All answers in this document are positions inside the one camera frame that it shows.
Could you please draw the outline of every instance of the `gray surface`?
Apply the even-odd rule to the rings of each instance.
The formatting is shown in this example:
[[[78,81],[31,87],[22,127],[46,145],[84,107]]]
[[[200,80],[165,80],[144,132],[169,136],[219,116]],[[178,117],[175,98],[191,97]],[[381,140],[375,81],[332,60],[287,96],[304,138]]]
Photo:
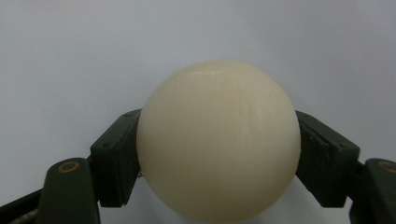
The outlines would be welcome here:
[[[47,169],[143,106],[178,68],[207,59],[254,64],[296,109],[396,161],[396,3],[360,1],[2,1],[0,204],[42,187]],[[348,223],[295,179],[245,223]],[[139,179],[103,223],[193,223]]]

